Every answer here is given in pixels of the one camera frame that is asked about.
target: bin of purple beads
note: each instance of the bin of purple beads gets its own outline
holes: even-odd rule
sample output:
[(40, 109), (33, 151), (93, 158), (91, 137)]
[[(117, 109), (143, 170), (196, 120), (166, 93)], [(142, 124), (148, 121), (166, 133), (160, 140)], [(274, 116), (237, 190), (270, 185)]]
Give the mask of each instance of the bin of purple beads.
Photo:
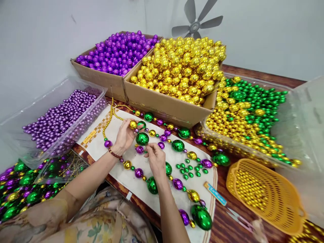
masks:
[(106, 107), (107, 88), (67, 77), (0, 123), (1, 138), (36, 169), (64, 155)]

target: table surface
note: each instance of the table surface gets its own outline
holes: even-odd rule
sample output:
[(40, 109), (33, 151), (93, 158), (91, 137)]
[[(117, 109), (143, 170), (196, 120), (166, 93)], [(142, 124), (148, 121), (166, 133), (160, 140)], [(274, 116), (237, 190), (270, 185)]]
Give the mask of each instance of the table surface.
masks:
[[(285, 85), (291, 88), (295, 88), (304, 83), (304, 81), (292, 78), (281, 77), (272, 74), (266, 74), (258, 71), (252, 71), (247, 69), (242, 69), (238, 67), (223, 65), (223, 71), (226, 73), (235, 74), (237, 76), (246, 76), (250, 78), (261, 79), (281, 85)], [(123, 111), (131, 113), (128, 109), (122, 108)], [(206, 149), (203, 145), (196, 145), (193, 140), (185, 139), (186, 142), (196, 146), (198, 149), (211, 155), (211, 152)], [(83, 151), (81, 157), (89, 164), (94, 163), (92, 157), (78, 144), (73, 147), (76, 153)], [(234, 155), (229, 155), (232, 163), (238, 161), (240, 158)], [(245, 218), (247, 221), (251, 222), (257, 219), (256, 215), (245, 207), (241, 202), (239, 202), (226, 188), (226, 177), (228, 173), (228, 167), (219, 166), (218, 171), (218, 185), (217, 191), (225, 198), (227, 201), (227, 206)], [(114, 188), (116, 188), (124, 197), (127, 196), (129, 190), (117, 182), (112, 176), (107, 175), (106, 180)], [(136, 195), (132, 195), (130, 201), (138, 207), (138, 209), (153, 223), (157, 228), (161, 229), (160, 216), (156, 214), (150, 207), (148, 207), (143, 201), (141, 201)], [(216, 209), (213, 220), (212, 233), (210, 237), (210, 242), (258, 242), (253, 235), (247, 231), (245, 228), (240, 226), (236, 221), (234, 221), (228, 214), (228, 210), (216, 202)], [(275, 227), (263, 221), (266, 236), (269, 242), (288, 242), (290, 236), (282, 233)]]

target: white paper mat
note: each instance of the white paper mat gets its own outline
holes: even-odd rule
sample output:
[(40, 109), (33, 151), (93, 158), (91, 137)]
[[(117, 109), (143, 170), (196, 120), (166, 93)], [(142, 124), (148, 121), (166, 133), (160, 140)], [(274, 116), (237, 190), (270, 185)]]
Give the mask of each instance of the white paper mat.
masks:
[[(142, 120), (139, 117), (135, 115), (131, 115), (127, 112), (124, 112), (122, 110), (115, 109), (115, 112), (118, 116), (126, 119), (126, 118), (132, 118), (135, 120)], [(110, 116), (110, 105), (107, 106), (105, 110), (99, 115), (97, 120), (90, 126), (87, 132), (83, 134), (83, 136), (79, 139), (77, 142), (79, 145), (81, 145), (88, 153), (89, 155), (96, 161), (98, 160), (103, 154), (107, 152), (107, 148), (104, 146), (104, 139), (102, 136), (102, 129), (96, 129), (96, 127), (103, 123), (105, 125), (105, 122), (103, 122), (103, 119)], [(118, 133), (118, 129), (121, 125), (122, 121), (115, 116), (113, 116), (110, 125), (107, 127), (105, 134), (106, 137), (112, 141), (113, 143), (116, 140), (116, 136)], [(156, 125), (146, 122), (146, 126), (148, 129), (154, 129), (157, 134), (162, 135), (164, 133), (164, 130), (162, 128), (157, 127)], [(93, 131), (96, 130), (95, 136), (92, 137), (92, 139), (85, 144), (83, 141), (85, 138)], [(168, 138), (170, 138), (172, 141), (179, 139), (178, 137), (171, 135)], [(150, 142), (160, 142), (159, 138), (156, 137), (150, 137)], [(210, 159), (210, 156), (200, 149), (197, 149), (196, 147), (188, 144), (187, 142), (183, 141), (185, 144), (185, 148), (188, 151), (194, 151), (197, 156), (200, 159)], [(195, 171), (192, 170), (191, 172), (194, 174), (193, 178), (189, 178), (187, 181), (183, 179), (183, 175), (180, 173), (180, 171), (176, 168), (176, 164), (184, 163), (186, 167), (188, 165), (196, 166), (197, 162), (190, 160), (190, 163), (185, 163), (185, 159), (187, 158), (185, 153), (176, 152), (172, 149), (171, 144), (165, 143), (165, 149), (164, 152), (166, 154), (166, 161), (170, 163), (172, 166), (172, 176), (173, 178), (179, 178), (184, 186), (187, 188), (187, 190), (195, 190), (200, 195), (200, 198), (203, 199), (206, 202), (206, 207), (208, 209), (208, 212), (212, 219), (214, 218), (214, 210), (215, 210), (215, 199), (211, 196), (211, 194), (208, 192), (208, 190), (203, 186), (204, 182), (208, 181), (215, 189), (217, 189), (217, 170), (215, 167), (213, 169), (209, 169), (208, 174), (204, 174), (201, 170), (201, 177), (197, 177), (195, 175)], [(123, 155), (124, 160), (130, 160), (132, 162), (132, 165), (134, 165), (136, 168), (142, 168), (144, 171), (144, 175), (149, 178), (153, 176), (148, 158), (144, 158), (143, 154), (138, 154), (135, 151), (135, 144), (136, 141), (134, 140), (133, 145), (125, 152)], [(114, 166), (114, 168), (111, 170), (110, 175), (113, 176), (118, 182), (120, 182), (123, 186), (128, 188), (133, 194), (135, 194), (138, 198), (140, 198), (144, 203), (146, 203), (150, 208), (152, 208), (156, 213), (160, 214), (160, 203), (159, 203), (159, 196), (151, 194), (146, 186), (146, 183), (143, 182), (142, 179), (138, 179), (135, 177), (135, 173), (131, 170), (124, 169), (123, 165), (121, 163), (118, 163)], [(171, 186), (171, 191), (173, 194), (173, 197), (175, 199), (175, 203), (178, 207), (178, 209), (185, 210), (189, 218), (192, 219), (192, 216), (190, 214), (190, 208), (194, 205), (192, 201), (189, 200), (187, 193), (184, 193), (183, 191), (176, 190), (173, 186)], [(210, 233), (211, 231), (203, 231), (198, 226), (196, 228), (191, 228), (189, 225), (186, 226), (189, 238), (191, 242), (197, 242), (197, 243), (207, 243), (209, 242)]]

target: box of purple beads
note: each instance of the box of purple beads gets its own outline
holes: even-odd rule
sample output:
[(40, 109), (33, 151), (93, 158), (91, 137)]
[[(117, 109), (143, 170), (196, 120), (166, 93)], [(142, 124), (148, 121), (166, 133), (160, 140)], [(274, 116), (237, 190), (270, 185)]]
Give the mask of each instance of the box of purple beads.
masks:
[(107, 87), (107, 96), (127, 103), (123, 79), (161, 39), (140, 30), (121, 31), (71, 59), (71, 63), (82, 79)]
[(0, 123), (1, 138), (31, 169), (64, 155), (106, 107), (107, 88), (67, 77)]

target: patterned fabric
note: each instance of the patterned fabric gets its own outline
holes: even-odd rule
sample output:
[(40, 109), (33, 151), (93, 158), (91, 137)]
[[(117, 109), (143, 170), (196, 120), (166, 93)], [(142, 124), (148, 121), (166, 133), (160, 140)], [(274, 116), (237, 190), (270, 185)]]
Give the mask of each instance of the patterned fabric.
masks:
[(0, 242), (157, 242), (149, 223), (112, 187), (101, 191), (73, 218), (65, 200), (39, 203), (0, 226)]

